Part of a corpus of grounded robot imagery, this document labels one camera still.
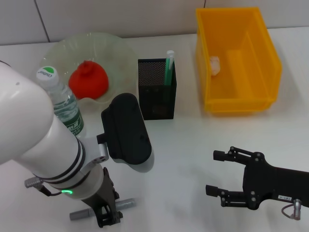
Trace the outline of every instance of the white tile wall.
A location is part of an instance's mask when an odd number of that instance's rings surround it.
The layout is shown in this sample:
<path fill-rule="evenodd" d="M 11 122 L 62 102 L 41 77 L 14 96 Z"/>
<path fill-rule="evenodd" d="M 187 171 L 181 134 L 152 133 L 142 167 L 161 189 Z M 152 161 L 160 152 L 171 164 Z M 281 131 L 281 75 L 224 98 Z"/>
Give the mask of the white tile wall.
<path fill-rule="evenodd" d="M 103 31 L 120 37 L 194 33 L 204 0 L 37 0 L 48 36 Z"/>
<path fill-rule="evenodd" d="M 37 0 L 51 41 L 104 31 L 121 37 L 194 33 L 204 0 Z M 258 6 L 267 27 L 309 26 L 309 0 L 206 0 L 206 7 Z M 0 1 L 0 45 L 47 42 L 34 0 Z"/>
<path fill-rule="evenodd" d="M 309 26 L 309 0 L 206 0 L 206 7 L 258 6 L 268 28 Z"/>
<path fill-rule="evenodd" d="M 47 42 L 33 0 L 0 1 L 0 45 Z"/>

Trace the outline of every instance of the clear plastic bowl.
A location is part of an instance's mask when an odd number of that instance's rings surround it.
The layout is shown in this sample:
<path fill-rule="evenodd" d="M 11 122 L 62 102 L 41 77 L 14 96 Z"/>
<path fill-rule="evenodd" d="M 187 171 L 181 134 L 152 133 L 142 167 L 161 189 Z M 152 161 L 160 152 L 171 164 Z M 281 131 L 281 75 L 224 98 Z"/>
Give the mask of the clear plastic bowl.
<path fill-rule="evenodd" d="M 96 102 L 106 108 L 120 93 L 136 95 L 138 57 L 123 39 L 114 35 L 87 33 L 64 39 L 47 52 L 40 67 L 55 67 L 61 82 L 67 85 L 71 74 L 84 60 L 94 61 L 104 68 L 109 89 L 100 98 L 83 98 L 80 102 Z"/>

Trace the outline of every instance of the pen holder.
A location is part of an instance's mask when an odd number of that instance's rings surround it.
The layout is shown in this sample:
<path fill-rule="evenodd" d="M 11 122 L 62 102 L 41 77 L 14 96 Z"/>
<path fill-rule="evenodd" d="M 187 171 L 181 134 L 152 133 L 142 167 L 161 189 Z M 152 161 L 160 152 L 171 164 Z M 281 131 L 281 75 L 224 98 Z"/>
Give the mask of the pen holder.
<path fill-rule="evenodd" d="M 139 101 L 144 120 L 173 119 L 176 72 L 170 86 L 164 85 L 165 59 L 139 59 Z"/>

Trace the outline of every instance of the white bottle cap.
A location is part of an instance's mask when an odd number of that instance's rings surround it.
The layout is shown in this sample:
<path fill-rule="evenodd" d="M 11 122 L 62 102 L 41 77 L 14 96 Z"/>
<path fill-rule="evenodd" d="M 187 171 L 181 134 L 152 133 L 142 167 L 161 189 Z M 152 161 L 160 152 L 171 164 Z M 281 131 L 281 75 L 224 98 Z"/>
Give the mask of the white bottle cap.
<path fill-rule="evenodd" d="M 43 89 L 54 87 L 59 82 L 57 70 L 51 66 L 45 66 L 37 71 L 37 82 Z"/>

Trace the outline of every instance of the green indicator light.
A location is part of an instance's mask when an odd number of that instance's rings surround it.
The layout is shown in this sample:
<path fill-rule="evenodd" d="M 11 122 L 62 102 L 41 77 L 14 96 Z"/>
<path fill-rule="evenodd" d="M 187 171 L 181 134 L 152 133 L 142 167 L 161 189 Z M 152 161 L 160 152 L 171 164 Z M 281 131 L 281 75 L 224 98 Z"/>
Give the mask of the green indicator light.
<path fill-rule="evenodd" d="M 73 194 L 73 191 L 71 190 L 61 190 L 62 193 L 68 193 L 68 194 Z"/>

